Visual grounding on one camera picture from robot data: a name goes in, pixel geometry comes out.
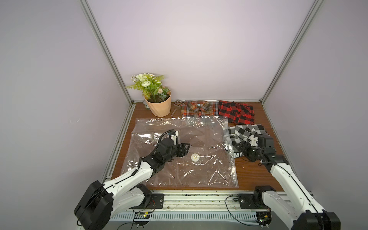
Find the artificial green white plant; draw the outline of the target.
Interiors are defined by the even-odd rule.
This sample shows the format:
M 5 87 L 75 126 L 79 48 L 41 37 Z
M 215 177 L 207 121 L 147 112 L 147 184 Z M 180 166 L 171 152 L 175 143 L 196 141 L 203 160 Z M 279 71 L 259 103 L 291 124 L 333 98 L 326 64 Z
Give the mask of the artificial green white plant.
M 161 103 L 169 98 L 170 90 L 163 86 L 163 75 L 152 73 L 140 73 L 133 75 L 133 84 L 126 86 L 127 89 L 134 89 L 142 92 L 142 96 L 150 103 Z

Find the aluminium front rail frame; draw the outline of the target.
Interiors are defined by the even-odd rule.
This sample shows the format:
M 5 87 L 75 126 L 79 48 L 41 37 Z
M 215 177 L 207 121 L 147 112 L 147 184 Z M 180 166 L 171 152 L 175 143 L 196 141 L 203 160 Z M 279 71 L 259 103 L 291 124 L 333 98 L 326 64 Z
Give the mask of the aluminium front rail frame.
M 155 221 L 226 221 L 262 229 L 270 227 L 274 218 L 279 218 L 269 209 L 240 208 L 238 195 L 254 192 L 153 191 L 152 194 L 154 193 L 164 194 L 163 209 L 131 208 L 116 214 L 109 222 L 120 221 L 122 224 L 144 227 Z M 286 193 L 277 193 L 290 203 Z

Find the multicolour tartan shirt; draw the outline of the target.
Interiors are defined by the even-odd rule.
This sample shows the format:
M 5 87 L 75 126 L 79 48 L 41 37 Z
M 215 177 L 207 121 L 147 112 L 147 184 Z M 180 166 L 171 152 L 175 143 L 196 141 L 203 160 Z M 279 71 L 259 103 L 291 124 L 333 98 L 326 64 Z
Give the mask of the multicolour tartan shirt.
M 182 117 L 218 117 L 216 101 L 186 101 L 181 106 Z

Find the small brown slotted scoop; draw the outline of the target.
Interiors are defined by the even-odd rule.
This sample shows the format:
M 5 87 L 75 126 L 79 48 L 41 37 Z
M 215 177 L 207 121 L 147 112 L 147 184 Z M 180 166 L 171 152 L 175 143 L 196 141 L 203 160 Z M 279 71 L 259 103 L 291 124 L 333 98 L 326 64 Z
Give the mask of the small brown slotted scoop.
M 171 113 L 171 116 L 173 117 L 173 115 L 176 113 L 177 110 L 181 109 L 182 105 L 185 104 L 185 101 L 182 100 L 176 100 L 174 102 L 174 111 Z

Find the red black plaid shirt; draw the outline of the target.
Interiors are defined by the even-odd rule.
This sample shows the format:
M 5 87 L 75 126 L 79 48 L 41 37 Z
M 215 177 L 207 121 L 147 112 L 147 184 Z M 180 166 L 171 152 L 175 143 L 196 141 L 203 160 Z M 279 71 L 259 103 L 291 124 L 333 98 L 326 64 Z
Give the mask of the red black plaid shirt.
M 219 101 L 218 115 L 226 117 L 228 122 L 236 125 L 253 125 L 255 123 L 253 107 L 244 103 Z

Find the white round bag valve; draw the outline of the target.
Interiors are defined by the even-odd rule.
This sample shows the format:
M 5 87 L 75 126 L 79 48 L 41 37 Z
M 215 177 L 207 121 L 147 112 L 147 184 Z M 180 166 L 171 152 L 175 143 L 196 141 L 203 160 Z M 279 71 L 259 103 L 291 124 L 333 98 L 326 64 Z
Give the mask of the white round bag valve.
M 200 156 L 199 156 L 197 153 L 193 153 L 193 154 L 191 155 L 191 160 L 192 160 L 193 162 L 198 162 L 198 161 L 200 160 Z

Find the grey white checked shirt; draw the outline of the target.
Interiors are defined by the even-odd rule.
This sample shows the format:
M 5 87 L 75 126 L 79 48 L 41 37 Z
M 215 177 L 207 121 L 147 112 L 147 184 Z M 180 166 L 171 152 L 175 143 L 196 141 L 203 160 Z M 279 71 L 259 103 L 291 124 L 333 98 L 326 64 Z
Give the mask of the grey white checked shirt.
M 243 153 L 241 150 L 238 150 L 238 146 L 242 142 L 248 142 L 252 145 L 253 139 L 255 135 L 268 135 L 265 128 L 261 124 L 256 125 L 235 125 L 228 127 L 229 137 L 232 141 L 233 146 L 233 156 L 234 158 L 243 157 Z

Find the terracotta flower pot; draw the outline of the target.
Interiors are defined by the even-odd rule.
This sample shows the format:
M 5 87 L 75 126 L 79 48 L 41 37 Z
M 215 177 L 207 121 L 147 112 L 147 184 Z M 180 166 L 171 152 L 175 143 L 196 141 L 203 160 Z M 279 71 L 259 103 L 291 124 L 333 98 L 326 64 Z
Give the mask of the terracotta flower pot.
M 149 109 L 156 117 L 165 117 L 169 115 L 172 106 L 171 91 L 168 92 L 168 98 L 160 103 L 151 103 L 144 97 L 145 102 L 148 104 Z

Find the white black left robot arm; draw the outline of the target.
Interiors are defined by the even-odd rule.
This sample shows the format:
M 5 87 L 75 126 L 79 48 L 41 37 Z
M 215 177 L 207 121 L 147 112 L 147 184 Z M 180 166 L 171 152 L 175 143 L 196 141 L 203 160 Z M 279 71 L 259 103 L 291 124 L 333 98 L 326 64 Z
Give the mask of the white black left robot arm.
M 189 143 L 179 143 L 176 136 L 166 137 L 132 170 L 105 183 L 91 183 L 74 210 L 77 225 L 85 230 L 101 230 L 116 214 L 148 206 L 152 192 L 143 182 L 175 157 L 186 156 L 190 147 Z

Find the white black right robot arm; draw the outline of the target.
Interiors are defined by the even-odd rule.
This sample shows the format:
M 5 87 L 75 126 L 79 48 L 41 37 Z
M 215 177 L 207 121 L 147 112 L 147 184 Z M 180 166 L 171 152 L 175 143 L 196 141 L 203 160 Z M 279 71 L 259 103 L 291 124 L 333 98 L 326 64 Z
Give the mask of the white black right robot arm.
M 272 186 L 256 186 L 253 195 L 239 195 L 241 206 L 273 211 L 290 230 L 339 230 L 341 221 L 327 212 L 296 177 L 285 156 L 277 154 L 274 140 L 269 135 L 256 134 L 251 141 L 236 144 L 240 156 L 259 162 L 282 186 L 290 200 L 287 203 Z

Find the clear plastic vacuum bag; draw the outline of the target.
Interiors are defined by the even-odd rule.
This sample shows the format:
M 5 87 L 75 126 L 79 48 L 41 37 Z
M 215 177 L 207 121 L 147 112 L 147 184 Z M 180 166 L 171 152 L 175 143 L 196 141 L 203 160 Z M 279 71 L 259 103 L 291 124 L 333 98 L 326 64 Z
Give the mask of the clear plastic vacuum bag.
M 164 132 L 174 129 L 180 143 L 191 145 L 186 156 L 174 158 L 144 184 L 150 188 L 238 188 L 234 152 L 225 117 L 137 119 L 121 172 L 138 165 Z M 198 162 L 191 155 L 200 156 Z

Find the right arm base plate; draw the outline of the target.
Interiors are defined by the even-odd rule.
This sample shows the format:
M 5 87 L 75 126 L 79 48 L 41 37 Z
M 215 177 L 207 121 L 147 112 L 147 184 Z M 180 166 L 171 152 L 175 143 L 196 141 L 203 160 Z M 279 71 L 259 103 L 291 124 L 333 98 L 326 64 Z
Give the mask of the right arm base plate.
M 254 194 L 239 194 L 238 200 L 241 209 L 262 209 L 259 199 Z

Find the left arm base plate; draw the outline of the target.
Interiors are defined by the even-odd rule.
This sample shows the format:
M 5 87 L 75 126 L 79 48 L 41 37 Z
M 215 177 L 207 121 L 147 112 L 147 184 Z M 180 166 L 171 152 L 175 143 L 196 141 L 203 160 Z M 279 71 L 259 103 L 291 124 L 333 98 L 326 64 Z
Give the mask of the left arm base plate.
M 144 198 L 143 202 L 133 209 L 163 209 L 164 194 L 152 194 L 150 198 Z

